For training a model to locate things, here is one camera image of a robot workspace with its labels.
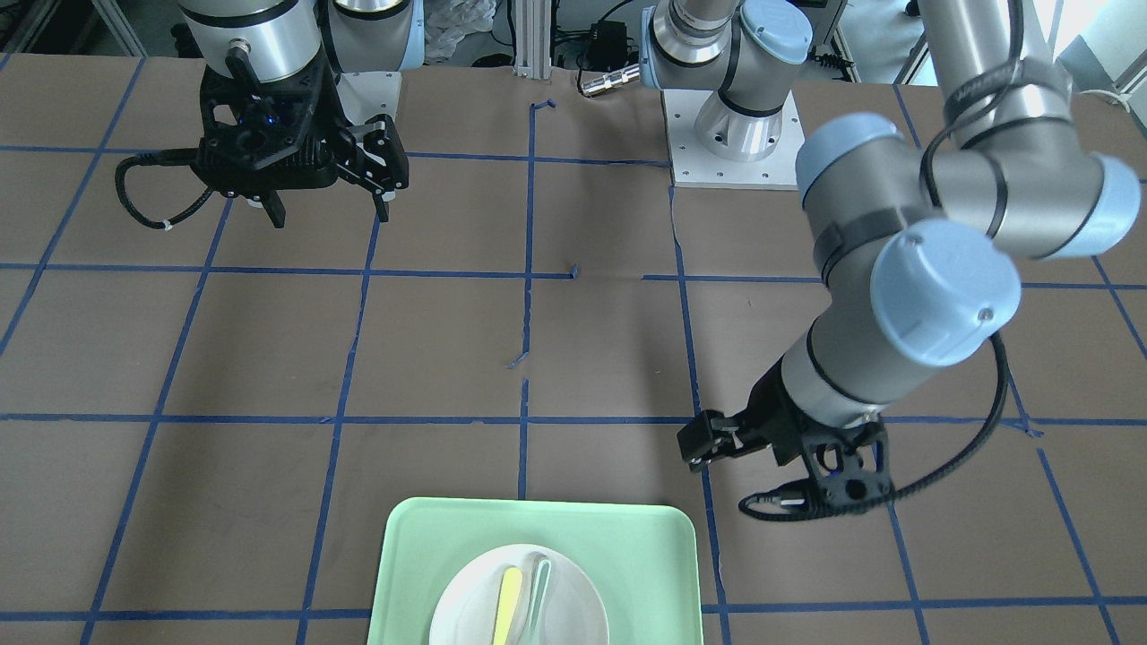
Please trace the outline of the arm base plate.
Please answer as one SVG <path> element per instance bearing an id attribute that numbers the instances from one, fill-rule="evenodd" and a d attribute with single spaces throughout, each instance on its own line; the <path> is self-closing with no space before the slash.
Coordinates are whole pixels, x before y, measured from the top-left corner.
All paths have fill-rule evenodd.
<path id="1" fill-rule="evenodd" d="M 341 107 L 353 126 L 365 125 L 370 118 L 387 114 L 397 119 L 401 96 L 399 71 L 362 71 L 341 73 L 336 81 Z"/>
<path id="2" fill-rule="evenodd" d="M 795 164 L 806 135 L 794 95 L 766 117 L 733 111 L 716 91 L 664 90 L 662 101 L 676 187 L 798 188 Z"/>

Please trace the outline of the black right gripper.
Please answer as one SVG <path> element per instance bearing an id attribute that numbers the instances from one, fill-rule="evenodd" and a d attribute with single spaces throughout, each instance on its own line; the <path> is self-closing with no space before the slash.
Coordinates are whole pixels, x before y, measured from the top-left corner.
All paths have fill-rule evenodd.
<path id="1" fill-rule="evenodd" d="M 304 135 L 313 135 L 336 162 L 340 146 L 340 179 L 369 192 L 380 223 L 390 219 L 389 201 L 409 188 L 409 160 L 393 117 L 375 115 L 348 127 L 325 54 L 294 76 L 263 81 L 256 91 L 208 68 L 198 99 L 202 139 L 221 139 L 226 158 L 253 151 L 255 168 L 263 168 L 301 150 Z M 284 228 L 286 208 L 278 193 L 262 194 L 262 207 L 274 228 Z"/>

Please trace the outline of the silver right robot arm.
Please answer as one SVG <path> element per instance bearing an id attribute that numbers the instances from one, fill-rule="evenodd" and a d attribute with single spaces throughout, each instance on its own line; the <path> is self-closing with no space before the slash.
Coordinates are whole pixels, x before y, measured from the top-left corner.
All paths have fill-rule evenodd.
<path id="1" fill-rule="evenodd" d="M 283 191 L 362 187 L 382 223 L 409 160 L 380 102 L 345 107 L 349 79 L 426 62 L 421 1 L 181 1 L 206 67 L 193 172 L 284 225 Z"/>

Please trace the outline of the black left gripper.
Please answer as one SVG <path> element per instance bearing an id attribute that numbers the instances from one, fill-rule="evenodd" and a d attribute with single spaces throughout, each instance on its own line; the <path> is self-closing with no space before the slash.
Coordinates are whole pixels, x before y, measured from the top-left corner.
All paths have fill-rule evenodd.
<path id="1" fill-rule="evenodd" d="M 795 393 L 806 397 L 826 393 L 829 407 L 820 417 L 799 407 Z M 846 409 L 840 419 L 835 405 L 844 401 L 830 384 L 802 365 L 791 376 L 777 363 L 754 384 L 740 420 L 705 409 L 677 432 L 677 448 L 692 473 L 716 460 L 735 458 L 738 432 L 746 451 L 771 446 L 780 466 L 799 458 L 807 467 L 882 467 L 884 421 L 867 409 Z"/>

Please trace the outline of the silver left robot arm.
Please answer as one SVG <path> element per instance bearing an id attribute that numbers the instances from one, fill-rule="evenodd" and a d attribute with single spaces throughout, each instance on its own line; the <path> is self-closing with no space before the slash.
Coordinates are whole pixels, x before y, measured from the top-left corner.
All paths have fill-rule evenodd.
<path id="1" fill-rule="evenodd" d="M 777 463 L 874 443 L 881 413 L 1009 322 L 1014 261 L 1118 244 L 1142 208 L 1123 160 L 1084 151 L 1072 77 L 1029 1 L 922 1 L 944 98 L 924 150 L 876 112 L 835 118 L 795 160 L 799 208 L 830 305 L 738 414 L 677 433 L 682 461 L 771 448 Z"/>

